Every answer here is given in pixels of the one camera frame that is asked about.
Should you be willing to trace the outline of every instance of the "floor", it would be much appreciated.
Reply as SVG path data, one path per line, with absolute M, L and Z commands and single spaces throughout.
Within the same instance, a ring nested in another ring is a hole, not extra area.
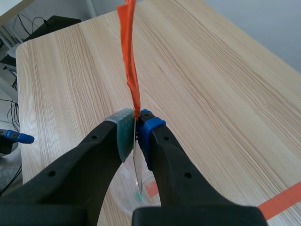
M 5 53 L 8 49 L 0 49 L 0 58 L 5 56 Z M 15 78 L 7 70 L 0 68 L 0 76 L 9 84 L 13 84 Z M 1 89 L 0 89 L 0 99 L 11 100 Z M 7 113 L 10 110 L 11 103 L 8 101 L 0 100 L 0 120 L 7 121 Z M 0 129 L 11 129 L 15 130 L 11 123 L 5 123 L 0 121 Z M 21 150 L 17 148 L 11 154 L 6 155 L 0 158 L 0 190 L 2 190 L 16 174 L 21 165 Z M 14 188 L 17 188 L 22 184 L 22 174 L 18 176 L 14 184 L 3 194 L 7 194 L 12 191 Z

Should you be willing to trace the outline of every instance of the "clamp jaw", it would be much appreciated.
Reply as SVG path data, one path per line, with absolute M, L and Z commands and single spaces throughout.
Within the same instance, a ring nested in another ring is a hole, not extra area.
M 165 123 L 154 118 L 149 111 L 141 112 L 138 142 L 154 173 L 162 207 L 136 209 L 133 226 L 267 226 L 256 207 L 236 205 L 221 196 L 192 164 Z M 128 120 L 127 114 L 120 117 L 124 119 Z M 157 126 L 150 123 L 158 121 Z M 77 147 L 23 187 L 1 197 L 0 226 L 96 226 L 109 184 L 121 159 L 131 151 L 128 145 L 120 152 L 116 122 L 102 122 Z M 133 126 L 126 125 L 124 131 L 133 134 Z

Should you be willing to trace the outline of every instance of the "blue clamp pad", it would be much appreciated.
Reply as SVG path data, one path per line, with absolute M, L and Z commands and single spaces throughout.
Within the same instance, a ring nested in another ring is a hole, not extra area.
M 119 157 L 125 162 L 134 144 L 134 115 L 133 110 L 125 108 L 106 119 L 117 125 L 117 147 Z
M 141 113 L 151 113 L 150 111 L 144 109 Z M 150 155 L 150 138 L 153 129 L 158 126 L 166 125 L 166 122 L 158 117 L 147 120 L 143 126 L 138 127 L 138 143 L 143 152 L 145 161 L 147 163 L 147 168 L 151 170 L 151 155 Z
M 0 129 L 0 135 L 4 136 L 6 139 L 22 144 L 32 144 L 34 142 L 33 136 L 24 133 L 19 133 L 10 129 Z

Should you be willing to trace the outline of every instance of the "orange tape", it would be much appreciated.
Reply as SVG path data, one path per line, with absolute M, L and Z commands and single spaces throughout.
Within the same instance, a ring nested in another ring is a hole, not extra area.
M 132 95 L 134 118 L 137 119 L 140 114 L 140 93 L 132 44 L 135 4 L 135 0 L 126 0 L 124 5 L 117 6 L 117 13 L 120 21 L 120 39 L 127 85 Z
M 258 208 L 261 210 L 264 218 L 269 220 L 299 201 L 301 201 L 301 182 L 267 200 L 259 205 Z

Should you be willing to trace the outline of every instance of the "screw hole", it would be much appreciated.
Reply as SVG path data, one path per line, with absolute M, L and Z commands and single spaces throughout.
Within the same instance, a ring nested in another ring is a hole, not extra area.
M 192 175 L 190 173 L 185 173 L 184 177 L 186 177 L 186 178 L 192 178 Z
M 48 176 L 53 177 L 55 174 L 56 174 L 56 172 L 53 170 L 48 173 Z

